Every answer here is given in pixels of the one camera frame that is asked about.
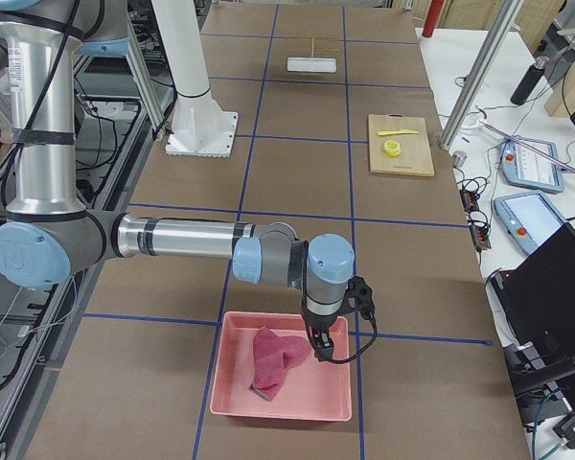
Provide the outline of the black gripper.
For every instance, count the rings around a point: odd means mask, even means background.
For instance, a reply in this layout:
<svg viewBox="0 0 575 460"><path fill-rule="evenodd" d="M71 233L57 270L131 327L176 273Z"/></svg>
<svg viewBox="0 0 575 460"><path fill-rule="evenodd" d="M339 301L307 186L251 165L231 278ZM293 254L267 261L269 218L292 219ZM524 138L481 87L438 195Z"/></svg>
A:
<svg viewBox="0 0 575 460"><path fill-rule="evenodd" d="M306 330L310 334L310 345L314 350L315 357L320 362L331 362L334 357L334 342L330 336L330 328L339 316L335 311L331 314L322 315L303 308L302 317Z"/></svg>

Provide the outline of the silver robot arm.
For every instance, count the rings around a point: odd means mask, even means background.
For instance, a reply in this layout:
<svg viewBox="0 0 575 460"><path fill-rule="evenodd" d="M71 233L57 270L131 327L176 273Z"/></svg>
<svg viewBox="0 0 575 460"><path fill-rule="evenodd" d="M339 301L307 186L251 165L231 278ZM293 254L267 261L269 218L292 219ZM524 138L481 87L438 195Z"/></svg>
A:
<svg viewBox="0 0 575 460"><path fill-rule="evenodd" d="M139 218L87 208L76 194L73 56L127 57L154 122L163 119L123 1L0 1L8 44L16 185L0 226L0 273L47 288L91 265L136 254L225 258L234 276L302 294L310 345L332 361L330 328L355 294L354 251L283 223Z"/></svg>

